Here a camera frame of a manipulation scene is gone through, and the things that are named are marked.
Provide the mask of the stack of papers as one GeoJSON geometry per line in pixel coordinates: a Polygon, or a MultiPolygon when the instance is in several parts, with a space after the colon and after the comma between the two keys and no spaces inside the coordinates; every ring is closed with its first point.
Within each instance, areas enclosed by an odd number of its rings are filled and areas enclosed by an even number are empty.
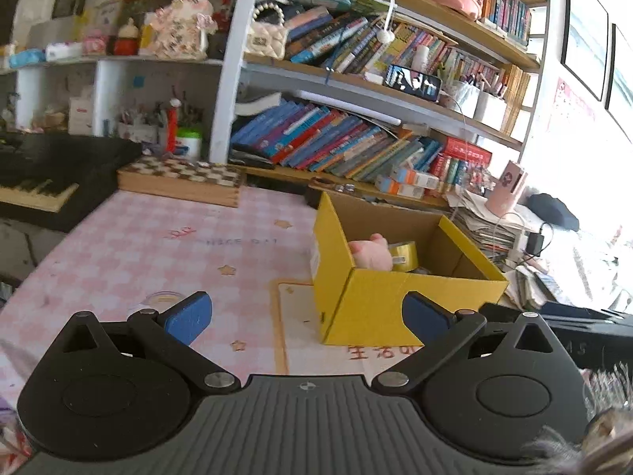
{"type": "Polygon", "coordinates": [[[449,219],[511,281],[511,294],[518,291],[516,271],[530,278],[536,299],[544,297],[538,282],[563,304],[593,308],[588,264],[584,259],[582,238],[576,232],[547,224],[523,205],[501,218],[486,207],[485,198],[458,189],[443,196],[449,205],[449,219]],[[540,256],[525,253],[530,232],[542,233],[544,248],[540,256]]]}

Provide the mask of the pink phone holder cup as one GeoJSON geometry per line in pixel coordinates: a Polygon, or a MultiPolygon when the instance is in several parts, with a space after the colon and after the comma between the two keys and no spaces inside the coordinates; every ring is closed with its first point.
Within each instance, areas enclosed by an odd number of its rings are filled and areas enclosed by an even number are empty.
{"type": "Polygon", "coordinates": [[[527,172],[518,164],[508,161],[493,192],[487,198],[485,207],[499,218],[513,211],[523,194],[526,180],[527,172]]]}

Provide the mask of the orange white medicine box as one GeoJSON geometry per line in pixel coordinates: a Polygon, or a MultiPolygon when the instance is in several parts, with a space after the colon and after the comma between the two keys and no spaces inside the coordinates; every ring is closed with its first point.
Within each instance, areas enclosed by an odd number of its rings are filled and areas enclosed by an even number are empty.
{"type": "Polygon", "coordinates": [[[398,183],[429,190],[436,190],[439,186],[439,178],[437,176],[408,167],[394,167],[392,172],[390,172],[390,178],[398,183]]]}

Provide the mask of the pink checkered tablecloth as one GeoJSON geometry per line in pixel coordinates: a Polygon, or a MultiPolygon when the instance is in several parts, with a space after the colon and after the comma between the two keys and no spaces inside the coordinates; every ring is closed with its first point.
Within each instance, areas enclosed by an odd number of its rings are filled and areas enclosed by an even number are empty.
{"type": "Polygon", "coordinates": [[[240,380],[265,374],[372,378],[411,346],[325,346],[311,286],[315,211],[298,195],[244,189],[227,208],[118,192],[84,219],[1,312],[1,401],[15,405],[69,317],[122,322],[206,292],[199,354],[240,380]]]}

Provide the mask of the yellow tape roll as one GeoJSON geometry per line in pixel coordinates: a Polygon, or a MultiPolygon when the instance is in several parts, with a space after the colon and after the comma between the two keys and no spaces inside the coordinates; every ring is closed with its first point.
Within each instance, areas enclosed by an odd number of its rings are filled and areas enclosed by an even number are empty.
{"type": "Polygon", "coordinates": [[[393,271],[411,272],[419,268],[419,256],[414,241],[390,243],[389,253],[392,256],[393,271]]]}

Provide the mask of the pink paper house ornament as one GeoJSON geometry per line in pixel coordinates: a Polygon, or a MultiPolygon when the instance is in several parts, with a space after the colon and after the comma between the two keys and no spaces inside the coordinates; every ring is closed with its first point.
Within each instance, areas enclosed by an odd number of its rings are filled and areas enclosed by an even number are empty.
{"type": "Polygon", "coordinates": [[[138,54],[164,60],[204,60],[208,36],[218,30],[209,0],[173,0],[144,26],[138,54]]]}

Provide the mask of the white green lid jar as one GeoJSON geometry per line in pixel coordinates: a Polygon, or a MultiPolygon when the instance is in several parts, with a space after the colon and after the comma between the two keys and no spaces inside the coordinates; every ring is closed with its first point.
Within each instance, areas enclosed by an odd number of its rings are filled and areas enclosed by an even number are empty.
{"type": "Polygon", "coordinates": [[[178,127],[174,154],[197,161],[201,157],[203,133],[199,127],[178,127]]]}

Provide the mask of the red tassel ornament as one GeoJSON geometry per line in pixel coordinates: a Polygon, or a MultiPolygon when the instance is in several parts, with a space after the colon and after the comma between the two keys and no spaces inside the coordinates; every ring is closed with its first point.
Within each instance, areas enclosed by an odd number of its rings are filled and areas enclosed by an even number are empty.
{"type": "Polygon", "coordinates": [[[176,148],[176,136],[178,131],[178,113],[181,108],[181,101],[177,98],[169,100],[169,109],[167,110],[167,139],[166,150],[173,153],[176,148]]]}

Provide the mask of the row of leaning books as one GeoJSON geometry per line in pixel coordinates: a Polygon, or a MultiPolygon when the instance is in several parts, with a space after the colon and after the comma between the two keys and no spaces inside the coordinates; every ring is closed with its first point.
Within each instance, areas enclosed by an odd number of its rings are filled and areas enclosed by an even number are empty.
{"type": "Polygon", "coordinates": [[[398,167],[426,171],[442,149],[442,142],[426,131],[389,127],[351,110],[282,99],[261,113],[234,120],[229,161],[373,183],[398,167]]]}

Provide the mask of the white pen cup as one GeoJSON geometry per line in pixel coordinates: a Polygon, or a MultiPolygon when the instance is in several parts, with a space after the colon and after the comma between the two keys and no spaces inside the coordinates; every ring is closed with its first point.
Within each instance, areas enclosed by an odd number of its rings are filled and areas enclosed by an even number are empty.
{"type": "Polygon", "coordinates": [[[127,124],[119,122],[117,132],[121,139],[136,143],[155,144],[158,140],[158,128],[151,124],[127,124]]]}

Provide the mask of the brown effects pedal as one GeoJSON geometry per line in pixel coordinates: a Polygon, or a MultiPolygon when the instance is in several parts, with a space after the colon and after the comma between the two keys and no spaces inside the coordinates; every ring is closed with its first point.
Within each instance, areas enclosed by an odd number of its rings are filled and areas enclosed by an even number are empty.
{"type": "Polygon", "coordinates": [[[355,195],[356,187],[353,183],[339,183],[330,179],[315,177],[309,181],[305,194],[303,194],[305,203],[313,209],[318,209],[321,196],[324,193],[355,195]]]}

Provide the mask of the black power adapter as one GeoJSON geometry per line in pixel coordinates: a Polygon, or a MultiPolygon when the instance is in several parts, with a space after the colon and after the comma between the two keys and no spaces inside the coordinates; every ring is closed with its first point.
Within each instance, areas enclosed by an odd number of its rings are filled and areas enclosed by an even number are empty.
{"type": "Polygon", "coordinates": [[[525,245],[525,253],[530,256],[540,256],[544,248],[544,236],[542,233],[530,232],[525,245]]]}

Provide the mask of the black electric keyboard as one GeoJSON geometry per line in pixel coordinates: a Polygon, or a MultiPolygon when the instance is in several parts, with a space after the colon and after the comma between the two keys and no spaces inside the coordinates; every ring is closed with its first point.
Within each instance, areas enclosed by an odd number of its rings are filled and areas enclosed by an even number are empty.
{"type": "Polygon", "coordinates": [[[69,233],[141,155],[141,144],[118,137],[3,132],[1,216],[69,233]]]}

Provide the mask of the white bookshelf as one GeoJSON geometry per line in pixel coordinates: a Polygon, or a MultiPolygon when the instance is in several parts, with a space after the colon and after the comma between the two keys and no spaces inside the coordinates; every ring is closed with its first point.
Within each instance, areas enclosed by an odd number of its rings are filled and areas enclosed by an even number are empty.
{"type": "MultiPolygon", "coordinates": [[[[282,99],[351,110],[382,124],[430,127],[474,149],[479,139],[523,151],[513,135],[538,64],[479,21],[493,0],[471,8],[444,0],[229,0],[214,3],[218,30],[204,60],[138,54],[143,28],[173,0],[105,0],[71,11],[40,46],[1,48],[1,122],[12,132],[119,136],[117,124],[151,124],[166,150],[169,100],[178,127],[203,133],[199,160],[229,163],[234,120],[282,99]],[[289,30],[285,57],[246,53],[255,6],[274,1],[289,30]],[[439,101],[383,85],[390,65],[434,75],[439,101]]],[[[506,0],[513,32],[529,29],[527,0],[506,0]]]]}

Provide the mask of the yellow cardboard box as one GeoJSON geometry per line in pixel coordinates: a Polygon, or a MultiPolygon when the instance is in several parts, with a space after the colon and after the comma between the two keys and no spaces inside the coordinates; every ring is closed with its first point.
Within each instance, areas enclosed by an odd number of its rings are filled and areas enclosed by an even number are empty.
{"type": "Polygon", "coordinates": [[[375,205],[323,193],[315,218],[312,280],[320,339],[326,345],[419,344],[402,320],[402,301],[417,292],[449,311],[495,304],[508,287],[503,273],[441,213],[375,205]],[[419,272],[360,267],[354,240],[382,235],[415,245],[419,272]]]}

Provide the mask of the wooden chess board box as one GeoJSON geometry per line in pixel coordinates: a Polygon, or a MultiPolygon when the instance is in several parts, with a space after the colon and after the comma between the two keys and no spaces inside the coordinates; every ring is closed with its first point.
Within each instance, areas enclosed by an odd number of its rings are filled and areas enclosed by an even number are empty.
{"type": "Polygon", "coordinates": [[[232,166],[143,156],[119,169],[120,190],[236,208],[246,174],[232,166]]]}

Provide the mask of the white quilted handbag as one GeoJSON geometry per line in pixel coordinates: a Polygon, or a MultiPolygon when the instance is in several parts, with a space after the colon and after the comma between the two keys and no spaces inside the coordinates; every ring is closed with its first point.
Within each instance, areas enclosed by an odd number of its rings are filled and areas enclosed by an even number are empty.
{"type": "Polygon", "coordinates": [[[252,20],[247,33],[247,54],[282,60],[285,57],[285,45],[289,30],[285,28],[285,16],[281,6],[274,1],[259,3],[252,12],[252,20]],[[261,21],[260,15],[273,12],[277,17],[275,23],[261,21]]]}

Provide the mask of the smartphone on shelf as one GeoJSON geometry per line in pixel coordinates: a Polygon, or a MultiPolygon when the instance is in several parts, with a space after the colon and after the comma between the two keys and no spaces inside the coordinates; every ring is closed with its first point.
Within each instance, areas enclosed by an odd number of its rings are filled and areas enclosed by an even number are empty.
{"type": "Polygon", "coordinates": [[[390,65],[384,76],[383,85],[406,95],[437,103],[442,82],[434,75],[415,71],[403,65],[390,65]]]}

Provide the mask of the pink plush pig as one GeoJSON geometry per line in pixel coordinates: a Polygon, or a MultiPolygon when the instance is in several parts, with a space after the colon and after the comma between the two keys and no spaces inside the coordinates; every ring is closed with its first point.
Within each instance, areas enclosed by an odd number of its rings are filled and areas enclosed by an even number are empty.
{"type": "Polygon", "coordinates": [[[372,234],[368,240],[348,242],[354,264],[359,269],[374,271],[391,271],[393,256],[389,252],[389,243],[378,233],[372,234]]]}

